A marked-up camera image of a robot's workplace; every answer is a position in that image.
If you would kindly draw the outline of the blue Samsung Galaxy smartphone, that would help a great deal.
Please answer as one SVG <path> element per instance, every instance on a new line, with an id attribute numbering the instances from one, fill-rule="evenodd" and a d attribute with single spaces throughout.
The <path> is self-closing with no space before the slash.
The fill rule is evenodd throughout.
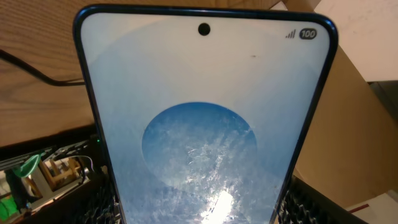
<path id="1" fill-rule="evenodd" d="M 338 46 L 315 13 L 93 4 L 76 52 L 124 223 L 273 223 Z"/>

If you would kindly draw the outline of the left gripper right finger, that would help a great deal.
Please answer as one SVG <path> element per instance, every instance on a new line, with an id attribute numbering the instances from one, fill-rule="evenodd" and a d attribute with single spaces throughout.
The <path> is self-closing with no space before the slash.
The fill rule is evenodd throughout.
<path id="1" fill-rule="evenodd" d="M 297 177 L 290 181 L 277 222 L 282 224 L 366 224 Z"/>

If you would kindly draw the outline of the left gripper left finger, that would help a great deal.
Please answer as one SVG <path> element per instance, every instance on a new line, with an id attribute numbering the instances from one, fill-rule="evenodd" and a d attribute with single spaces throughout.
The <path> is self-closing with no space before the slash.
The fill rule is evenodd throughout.
<path id="1" fill-rule="evenodd" d="M 95 179 L 22 219 L 22 224 L 119 223 L 114 191 L 107 179 Z"/>

